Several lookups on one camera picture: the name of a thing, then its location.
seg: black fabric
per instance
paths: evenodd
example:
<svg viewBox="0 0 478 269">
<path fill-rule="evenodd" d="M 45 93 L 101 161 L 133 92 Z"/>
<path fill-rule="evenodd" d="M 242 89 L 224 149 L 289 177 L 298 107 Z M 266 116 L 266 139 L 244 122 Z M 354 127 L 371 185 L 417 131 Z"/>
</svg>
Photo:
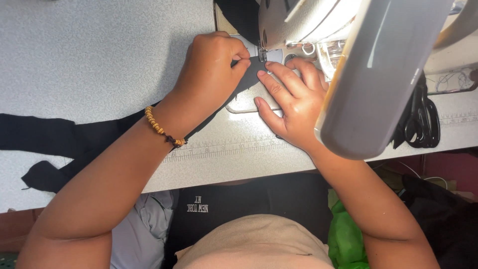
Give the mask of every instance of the black fabric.
<svg viewBox="0 0 478 269">
<path fill-rule="evenodd" d="M 252 214 L 294 220 L 326 244 L 333 217 L 328 189 L 321 175 L 311 173 L 263 177 L 234 186 L 185 188 L 171 220 L 162 268 L 174 266 L 176 251 L 194 245 L 224 223 Z"/>
<path fill-rule="evenodd" d="M 258 45 L 259 4 L 255 0 L 216 0 L 226 20 L 240 35 L 254 45 Z"/>
<path fill-rule="evenodd" d="M 478 268 L 478 204 L 426 180 L 402 177 L 405 202 L 442 269 Z"/>
<path fill-rule="evenodd" d="M 257 56 L 250 60 L 251 66 L 224 105 L 190 132 L 186 139 L 211 122 L 238 93 L 259 82 L 257 72 L 266 70 L 264 63 Z M 22 177 L 28 187 L 56 193 L 143 116 L 144 111 L 141 110 L 118 120 L 75 124 L 64 119 L 0 113 L 0 150 L 22 150 L 74 159 L 59 170 L 49 162 L 41 161 Z"/>
</svg>

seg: forearm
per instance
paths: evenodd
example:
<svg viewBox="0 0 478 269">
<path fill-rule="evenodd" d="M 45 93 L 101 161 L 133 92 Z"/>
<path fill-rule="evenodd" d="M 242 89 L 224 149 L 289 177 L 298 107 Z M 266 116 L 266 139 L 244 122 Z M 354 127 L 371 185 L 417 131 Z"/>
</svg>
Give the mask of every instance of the forearm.
<svg viewBox="0 0 478 269">
<path fill-rule="evenodd" d="M 158 105 L 153 116 L 171 135 L 184 136 L 172 114 Z M 111 231 L 172 149 L 145 117 L 86 166 L 54 197 L 33 232 L 55 239 L 88 238 Z"/>
<path fill-rule="evenodd" d="M 364 161 L 341 158 L 319 143 L 310 155 L 362 232 L 388 240 L 423 237 L 410 211 Z"/>
</svg>

